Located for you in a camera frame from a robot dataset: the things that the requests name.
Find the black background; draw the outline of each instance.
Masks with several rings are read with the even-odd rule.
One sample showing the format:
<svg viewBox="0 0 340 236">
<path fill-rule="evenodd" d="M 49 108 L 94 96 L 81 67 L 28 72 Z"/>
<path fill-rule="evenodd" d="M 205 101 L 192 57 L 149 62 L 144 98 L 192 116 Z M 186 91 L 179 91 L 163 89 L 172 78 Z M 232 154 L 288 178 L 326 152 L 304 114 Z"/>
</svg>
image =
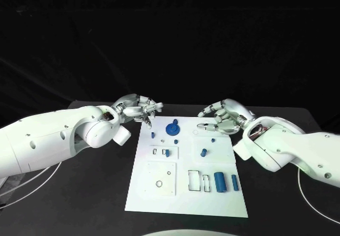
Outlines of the black background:
<svg viewBox="0 0 340 236">
<path fill-rule="evenodd" d="M 134 92 L 172 104 L 234 98 L 304 107 L 337 131 L 333 7 L 162 0 L 0 6 L 0 126 L 74 100 Z"/>
</svg>

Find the robotic hand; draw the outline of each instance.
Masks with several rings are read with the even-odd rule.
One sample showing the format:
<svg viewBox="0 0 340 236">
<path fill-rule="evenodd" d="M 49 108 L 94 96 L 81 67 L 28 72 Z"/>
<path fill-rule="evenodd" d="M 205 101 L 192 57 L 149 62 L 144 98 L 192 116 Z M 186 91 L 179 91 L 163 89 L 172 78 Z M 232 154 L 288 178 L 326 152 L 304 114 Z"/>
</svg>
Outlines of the robotic hand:
<svg viewBox="0 0 340 236">
<path fill-rule="evenodd" d="M 280 117 L 260 117 L 232 99 L 213 103 L 199 117 L 216 111 L 218 124 L 198 124 L 198 128 L 235 134 L 244 129 L 242 140 L 234 150 L 244 160 L 251 157 L 270 171 L 278 171 L 288 163 L 316 180 L 340 187 L 340 136 L 332 133 L 306 132 Z"/>
<path fill-rule="evenodd" d="M 130 94 L 113 106 L 87 106 L 20 119 L 0 129 L 0 178 L 43 169 L 74 157 L 85 148 L 100 148 L 111 139 L 123 145 L 131 133 L 121 126 L 146 122 L 163 103 Z"/>
</svg>

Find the black table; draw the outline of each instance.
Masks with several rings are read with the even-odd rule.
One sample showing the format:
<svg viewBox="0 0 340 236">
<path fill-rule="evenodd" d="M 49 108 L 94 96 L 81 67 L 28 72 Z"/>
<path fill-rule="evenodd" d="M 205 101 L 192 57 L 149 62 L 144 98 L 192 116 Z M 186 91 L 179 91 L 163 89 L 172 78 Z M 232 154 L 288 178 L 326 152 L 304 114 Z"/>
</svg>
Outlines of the black table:
<svg viewBox="0 0 340 236">
<path fill-rule="evenodd" d="M 77 101 L 69 108 L 113 103 Z M 193 117 L 205 106 L 166 105 L 162 116 Z M 258 116 L 280 116 L 306 132 L 319 131 L 309 110 L 251 107 Z M 113 141 L 87 148 L 66 160 L 41 190 L 0 214 L 0 235 L 124 235 L 140 236 L 172 229 L 200 229 L 236 235 L 339 235 L 340 226 L 323 218 L 303 200 L 297 167 L 288 164 L 278 172 L 267 171 L 251 158 L 236 157 L 249 218 L 124 211 L 140 123 L 126 128 L 131 138 L 123 147 Z M 241 134 L 232 136 L 234 143 Z M 16 190 L 15 201 L 43 182 L 55 167 Z M 25 180 L 38 172 L 28 173 Z M 340 220 L 340 189 L 301 173 L 301 187 L 310 202 Z"/>
</svg>

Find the cable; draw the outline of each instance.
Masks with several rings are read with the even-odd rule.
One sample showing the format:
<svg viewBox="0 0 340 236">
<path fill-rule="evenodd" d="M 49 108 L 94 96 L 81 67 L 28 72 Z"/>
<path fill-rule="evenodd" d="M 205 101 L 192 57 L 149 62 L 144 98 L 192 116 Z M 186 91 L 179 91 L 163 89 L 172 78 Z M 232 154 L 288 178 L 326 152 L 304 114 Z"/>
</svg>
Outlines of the cable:
<svg viewBox="0 0 340 236">
<path fill-rule="evenodd" d="M 48 182 L 49 179 L 52 178 L 52 176 L 54 176 L 54 174 L 55 174 L 55 172 L 56 172 L 56 170 L 58 170 L 61 164 L 62 164 L 62 163 L 59 163 L 58 167 L 55 168 L 54 173 L 51 174 L 49 178 L 45 180 L 45 182 L 41 184 L 41 186 L 39 186 L 25 197 L 22 197 L 20 199 L 17 199 L 13 203 L 7 204 L 6 206 L 0 207 L 0 209 L 6 208 L 6 207 L 9 207 L 10 205 L 13 205 L 15 203 L 17 203 L 20 200 L 23 200 L 26 197 L 29 197 L 29 196 L 41 189 L 41 187 L 46 184 L 46 182 Z"/>
<path fill-rule="evenodd" d="M 303 198 L 304 198 L 306 202 L 309 203 L 310 207 L 313 208 L 313 210 L 314 210 L 323 217 L 326 217 L 329 220 L 332 220 L 333 222 L 336 222 L 336 223 L 340 224 L 340 222 L 336 221 L 334 219 L 332 219 L 330 217 L 327 217 L 327 216 L 316 209 L 316 207 L 311 205 L 311 203 L 309 202 L 309 200 L 307 200 L 307 198 L 306 198 L 306 196 L 304 196 L 304 193 L 303 193 L 301 185 L 300 185 L 300 168 L 297 169 L 297 183 L 298 183 L 300 192 L 301 192 L 301 194 L 303 194 Z"/>
<path fill-rule="evenodd" d="M 25 184 L 28 184 L 33 179 L 36 179 L 48 169 L 49 169 L 49 167 L 45 168 L 45 170 L 43 170 L 30 180 L 28 180 L 25 183 L 22 183 L 20 185 L 17 185 L 17 186 L 16 186 L 15 188 L 12 188 L 7 192 L 2 193 L 2 194 L 0 194 L 0 197 L 2 197 L 3 195 L 6 195 L 7 193 L 10 193 L 12 191 L 15 191 L 17 188 L 20 188 L 20 187 L 22 187 Z"/>
</svg>

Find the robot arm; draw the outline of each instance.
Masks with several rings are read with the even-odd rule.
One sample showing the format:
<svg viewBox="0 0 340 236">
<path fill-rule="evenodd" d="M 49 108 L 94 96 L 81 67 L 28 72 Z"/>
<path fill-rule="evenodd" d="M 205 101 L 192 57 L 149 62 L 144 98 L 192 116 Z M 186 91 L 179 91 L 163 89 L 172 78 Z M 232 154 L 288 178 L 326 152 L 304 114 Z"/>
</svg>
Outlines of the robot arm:
<svg viewBox="0 0 340 236">
<path fill-rule="evenodd" d="M 121 123 L 136 120 L 151 128 L 163 104 L 130 94 L 113 106 L 87 106 L 20 119 L 0 129 L 0 178 L 43 169 L 100 148 L 111 139 L 123 145 L 131 133 Z"/>
<path fill-rule="evenodd" d="M 198 128 L 225 134 L 234 134 L 244 129 L 242 140 L 234 146 L 244 160 L 254 157 L 261 166 L 272 172 L 293 163 L 311 178 L 340 187 L 340 159 L 336 151 L 339 135 L 324 132 L 306 134 L 283 118 L 257 118 L 232 99 L 212 104 L 199 116 L 215 110 L 218 124 L 199 124 Z"/>
</svg>

